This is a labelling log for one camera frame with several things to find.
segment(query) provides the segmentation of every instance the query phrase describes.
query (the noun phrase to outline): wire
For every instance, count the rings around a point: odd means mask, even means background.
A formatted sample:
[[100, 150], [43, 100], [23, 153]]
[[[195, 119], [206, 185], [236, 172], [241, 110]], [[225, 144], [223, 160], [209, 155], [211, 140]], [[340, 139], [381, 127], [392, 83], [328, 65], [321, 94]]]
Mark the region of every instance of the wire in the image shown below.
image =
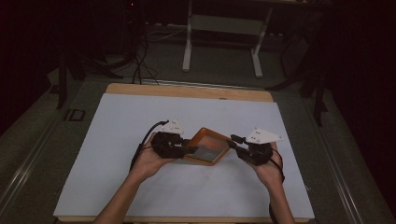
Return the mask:
[[140, 149], [140, 150], [148, 149], [148, 148], [151, 148], [151, 147], [143, 147], [143, 148]]
[[153, 79], [153, 80], [157, 83], [157, 85], [160, 85], [160, 83], [159, 83], [159, 82], [157, 81], [157, 79], [155, 78], [156, 76], [158, 76], [158, 71], [155, 70], [155, 69], [153, 69], [153, 68], [148, 67], [144, 61], [142, 61], [142, 64], [143, 64], [143, 66], [146, 68], [146, 71], [147, 71], [148, 74], [149, 74], [149, 77], [142, 77], [142, 78], [151, 78], [151, 79]]
[[146, 133], [146, 136], [143, 138], [142, 143], [139, 144], [139, 146], [137, 147], [136, 152], [134, 153], [134, 157], [132, 158], [131, 167], [129, 168], [129, 171], [131, 171], [132, 168], [134, 168], [134, 164], [136, 163], [137, 158], [139, 157], [140, 152], [143, 150], [142, 147], [143, 147], [143, 145], [145, 144], [146, 140], [148, 139], [149, 134], [151, 134], [151, 132], [152, 132], [157, 126], [164, 125], [164, 124], [166, 124], [167, 122], [169, 122], [169, 120], [157, 122], [156, 124], [154, 124], [154, 125], [148, 130], [148, 132]]
[[139, 62], [138, 57], [137, 57], [137, 54], [136, 54], [137, 67], [136, 67], [136, 69], [134, 70], [134, 75], [133, 75], [133, 77], [132, 77], [132, 84], [134, 84], [134, 79], [136, 78], [136, 75], [139, 75], [139, 82], [140, 82], [140, 84], [142, 84], [142, 78], [141, 78], [141, 76], [140, 76], [140, 65], [142, 64], [142, 62], [143, 62], [143, 61], [145, 60], [145, 58], [146, 58], [146, 55], [147, 55], [147, 53], [148, 53], [148, 47], [145, 46], [144, 44], [142, 44], [141, 42], [140, 42], [140, 44], [144, 47], [145, 53], [144, 53], [143, 57], [141, 58], [140, 62]]
[[273, 163], [273, 164], [276, 166], [276, 168], [279, 170], [280, 174], [282, 175], [282, 182], [283, 182], [283, 181], [285, 181], [285, 175], [283, 174], [283, 159], [282, 159], [282, 156], [280, 155], [280, 153], [279, 153], [277, 150], [275, 150], [275, 149], [273, 149], [273, 148], [271, 148], [271, 149], [272, 149], [274, 152], [276, 152], [277, 155], [279, 155], [279, 157], [280, 157], [280, 162], [281, 162], [280, 165], [277, 164], [277, 162], [274, 161], [273, 159], [270, 159], [270, 162]]

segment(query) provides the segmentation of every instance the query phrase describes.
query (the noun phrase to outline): forearm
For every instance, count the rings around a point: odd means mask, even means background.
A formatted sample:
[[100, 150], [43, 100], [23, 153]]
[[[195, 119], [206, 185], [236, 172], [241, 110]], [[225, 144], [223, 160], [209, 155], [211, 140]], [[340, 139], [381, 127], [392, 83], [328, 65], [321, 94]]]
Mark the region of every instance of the forearm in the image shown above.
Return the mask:
[[271, 207], [278, 223], [295, 223], [282, 184], [273, 185], [268, 188], [268, 192]]
[[93, 223], [122, 223], [140, 184], [140, 180], [128, 176]]

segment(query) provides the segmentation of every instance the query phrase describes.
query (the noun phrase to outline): table leg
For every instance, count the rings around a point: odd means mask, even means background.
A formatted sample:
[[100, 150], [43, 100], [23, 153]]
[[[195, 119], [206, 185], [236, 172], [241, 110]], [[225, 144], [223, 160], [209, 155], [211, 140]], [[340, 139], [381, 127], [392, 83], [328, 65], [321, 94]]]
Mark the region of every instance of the table leg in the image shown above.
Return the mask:
[[262, 78], [262, 67], [260, 66], [259, 51], [260, 48], [262, 47], [262, 41], [264, 40], [265, 31], [267, 30], [268, 22], [271, 18], [272, 11], [273, 9], [270, 7], [267, 16], [265, 18], [265, 21], [262, 23], [262, 28], [260, 29], [260, 33], [259, 33], [259, 41], [257, 42], [256, 48], [251, 49], [251, 58], [253, 60], [254, 73], [257, 78]]
[[190, 71], [190, 60], [191, 60], [191, 16], [192, 16], [192, 0], [189, 2], [189, 17], [187, 18], [187, 43], [186, 49], [184, 50], [184, 59], [182, 70], [184, 72]]

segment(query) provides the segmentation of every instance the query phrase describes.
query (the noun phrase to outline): white tabletop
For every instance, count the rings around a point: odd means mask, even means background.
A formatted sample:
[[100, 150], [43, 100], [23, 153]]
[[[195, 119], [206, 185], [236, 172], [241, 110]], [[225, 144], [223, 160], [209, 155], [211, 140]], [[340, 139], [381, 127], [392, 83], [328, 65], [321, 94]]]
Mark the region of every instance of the white tabletop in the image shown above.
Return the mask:
[[[146, 132], [168, 119], [180, 121], [183, 138], [192, 138], [202, 127], [226, 136], [247, 136], [255, 128], [282, 135], [285, 140], [277, 146], [284, 160], [290, 209], [296, 218], [314, 217], [276, 103], [108, 93], [99, 104], [54, 215], [60, 220], [97, 216], [127, 176]], [[135, 221], [150, 217], [156, 222], [167, 217], [243, 221], [268, 218], [268, 203], [264, 185], [231, 149], [215, 166], [166, 164], [140, 187], [127, 217]]]

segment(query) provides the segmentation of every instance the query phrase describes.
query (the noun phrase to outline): desk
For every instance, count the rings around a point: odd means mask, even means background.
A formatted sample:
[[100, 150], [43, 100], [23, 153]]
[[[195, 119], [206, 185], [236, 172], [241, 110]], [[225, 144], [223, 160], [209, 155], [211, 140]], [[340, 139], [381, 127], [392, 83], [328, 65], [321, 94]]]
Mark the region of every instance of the desk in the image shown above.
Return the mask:
[[[135, 146], [147, 129], [166, 118], [181, 121], [183, 138], [191, 138], [201, 127], [248, 135], [258, 125], [281, 134], [285, 140], [278, 148], [291, 211], [299, 222], [314, 217], [269, 92], [128, 84], [108, 86], [54, 215], [61, 221], [93, 220], [127, 176]], [[166, 164], [143, 183], [125, 221], [266, 222], [268, 203], [255, 173], [230, 150], [213, 167], [183, 161]]]
[[262, 47], [262, 41], [265, 37], [265, 32], [268, 27], [268, 23], [271, 19], [274, 7], [276, 6], [292, 6], [292, 7], [304, 7], [307, 9], [320, 9], [326, 8], [328, 3], [313, 4], [310, 2], [317, 1], [296, 1], [296, 0], [250, 0], [251, 2], [260, 2], [268, 6], [268, 10], [263, 12], [265, 15], [262, 21], [257, 20], [245, 20], [236, 18], [225, 18], [216, 16], [197, 15], [192, 13], [192, 0], [189, 2], [188, 19], [187, 19], [187, 41], [186, 49], [184, 51], [182, 70], [185, 72], [190, 71], [191, 62], [191, 32], [192, 30], [206, 30], [216, 31], [233, 34], [244, 34], [244, 35], [256, 35], [257, 44], [251, 49], [251, 58], [253, 61], [253, 67], [255, 76], [257, 78], [262, 77], [262, 66], [260, 64], [259, 52]]

